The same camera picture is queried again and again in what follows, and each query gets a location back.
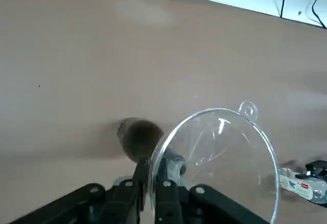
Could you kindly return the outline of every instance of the small round object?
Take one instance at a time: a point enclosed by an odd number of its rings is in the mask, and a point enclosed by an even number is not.
[[[133,186],[133,182],[125,182],[125,186],[126,187],[131,187],[131,186]]]
[[[164,181],[163,186],[164,187],[170,187],[172,184],[169,181]]]
[[[98,191],[99,191],[98,187],[92,187],[91,190],[90,190],[90,193],[96,193]]]
[[[205,190],[204,190],[202,187],[197,187],[197,188],[195,189],[195,191],[196,191],[196,193],[199,193],[199,194],[203,194],[203,193],[205,193]]]

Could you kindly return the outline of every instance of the wooden table surface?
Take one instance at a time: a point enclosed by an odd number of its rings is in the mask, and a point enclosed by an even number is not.
[[[201,0],[0,0],[0,221],[134,163],[117,121],[259,109],[280,163],[327,159],[327,32]],[[147,209],[144,223],[151,223]],[[278,223],[326,210],[282,196]]]

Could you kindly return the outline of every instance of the clear plastic funnel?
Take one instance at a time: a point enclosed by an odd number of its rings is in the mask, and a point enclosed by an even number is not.
[[[155,207],[155,179],[162,159],[168,179],[188,189],[207,184],[274,223],[279,174],[271,144],[256,125],[256,106],[244,101],[238,111],[212,108],[184,119],[165,134],[150,162],[149,194]]]

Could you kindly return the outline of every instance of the white object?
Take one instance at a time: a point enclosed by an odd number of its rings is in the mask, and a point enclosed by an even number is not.
[[[327,183],[317,178],[308,178],[304,180],[297,179],[299,174],[291,169],[279,169],[281,187],[313,202],[315,204],[326,204]]]

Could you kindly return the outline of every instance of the blurred object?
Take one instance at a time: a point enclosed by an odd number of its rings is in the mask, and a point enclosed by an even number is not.
[[[141,157],[150,157],[164,132],[153,122],[142,118],[124,119],[117,135],[127,157],[138,162]]]
[[[309,200],[314,204],[324,205],[326,201],[327,183],[324,180],[310,177],[309,172],[303,173],[309,178],[298,179],[301,175],[288,168],[280,168],[281,186],[295,194]]]

